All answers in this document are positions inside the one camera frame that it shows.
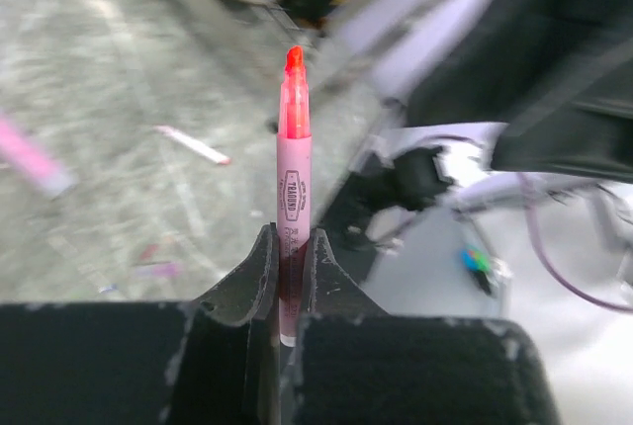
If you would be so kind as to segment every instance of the green object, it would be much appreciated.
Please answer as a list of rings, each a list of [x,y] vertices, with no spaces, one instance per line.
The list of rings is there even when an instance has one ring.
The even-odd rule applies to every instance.
[[[466,249],[466,252],[468,253],[468,256],[471,258],[471,260],[477,266],[477,270],[480,270],[482,272],[490,271],[491,264],[488,261],[488,258],[480,250],[475,249],[474,247],[468,247]]]

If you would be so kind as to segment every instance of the pink highlighter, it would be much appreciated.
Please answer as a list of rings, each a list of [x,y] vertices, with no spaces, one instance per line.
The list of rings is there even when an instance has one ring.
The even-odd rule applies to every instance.
[[[59,163],[29,140],[0,112],[0,158],[21,172],[45,195],[55,198],[75,184]]]
[[[313,139],[308,82],[300,46],[288,51],[277,132],[279,232],[279,337],[294,347],[301,307],[304,261],[310,240]]]

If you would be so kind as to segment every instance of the white surface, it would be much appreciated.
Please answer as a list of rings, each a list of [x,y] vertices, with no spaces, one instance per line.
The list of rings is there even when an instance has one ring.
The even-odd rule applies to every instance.
[[[539,220],[550,257],[569,280],[599,298],[624,302],[615,282],[620,253],[597,244],[582,201],[549,204]],[[492,212],[486,230],[514,273],[510,318],[539,347],[565,424],[633,423],[633,317],[568,293],[540,265],[522,212]]]

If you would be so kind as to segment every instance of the gray floor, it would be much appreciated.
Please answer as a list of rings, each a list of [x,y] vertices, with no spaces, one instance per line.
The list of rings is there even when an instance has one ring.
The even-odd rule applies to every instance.
[[[281,71],[286,48],[249,30]],[[263,123],[278,102],[250,89],[230,53],[196,39],[169,0],[0,0],[0,38],[1,110],[78,178],[50,201],[2,166],[0,299],[192,297],[274,220],[275,142]],[[323,60],[336,54],[324,51]],[[357,87],[314,120],[316,208],[377,112]],[[197,157],[156,124],[232,164]],[[185,271],[140,276],[137,258],[152,244]]]

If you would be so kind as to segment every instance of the black padded surface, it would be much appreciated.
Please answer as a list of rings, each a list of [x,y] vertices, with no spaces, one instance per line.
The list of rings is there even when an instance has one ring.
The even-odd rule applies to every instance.
[[[501,320],[305,318],[300,425],[554,425],[538,352]]]
[[[0,423],[164,421],[192,314],[174,302],[0,306]]]

